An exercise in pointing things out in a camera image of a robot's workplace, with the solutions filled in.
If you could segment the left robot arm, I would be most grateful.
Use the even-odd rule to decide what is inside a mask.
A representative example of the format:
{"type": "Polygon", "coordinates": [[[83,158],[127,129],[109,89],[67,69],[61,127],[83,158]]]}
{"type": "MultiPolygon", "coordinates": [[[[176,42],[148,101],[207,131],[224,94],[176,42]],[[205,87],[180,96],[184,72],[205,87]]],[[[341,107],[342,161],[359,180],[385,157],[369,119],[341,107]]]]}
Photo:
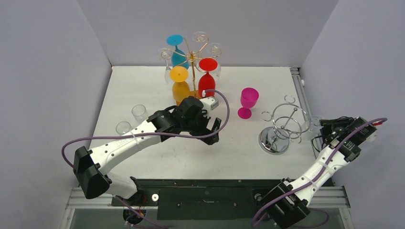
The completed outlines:
{"type": "Polygon", "coordinates": [[[219,101],[214,97],[197,99],[190,96],[183,99],[179,106],[156,111],[118,140],[92,149],[78,148],[73,172],[85,197],[93,199],[111,194],[124,198],[130,205],[139,204],[143,193],[134,179],[115,175],[111,170],[137,152],[181,132],[187,132],[207,145],[217,143],[221,119],[215,119],[212,129],[208,129],[207,125],[209,113],[218,105],[219,101]]]}

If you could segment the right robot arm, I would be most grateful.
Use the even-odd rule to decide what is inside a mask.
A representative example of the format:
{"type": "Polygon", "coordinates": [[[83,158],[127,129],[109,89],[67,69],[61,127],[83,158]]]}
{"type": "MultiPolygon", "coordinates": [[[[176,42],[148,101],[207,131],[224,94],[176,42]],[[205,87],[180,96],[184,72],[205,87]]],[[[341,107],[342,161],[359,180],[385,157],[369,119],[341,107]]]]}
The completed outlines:
{"type": "Polygon", "coordinates": [[[382,121],[366,121],[362,117],[321,120],[324,147],[310,168],[295,180],[283,179],[271,188],[261,201],[252,220],[257,226],[266,217],[287,229],[310,214],[309,204],[319,188],[335,172],[354,161],[361,152],[360,144],[373,141],[376,126],[382,121]]]}

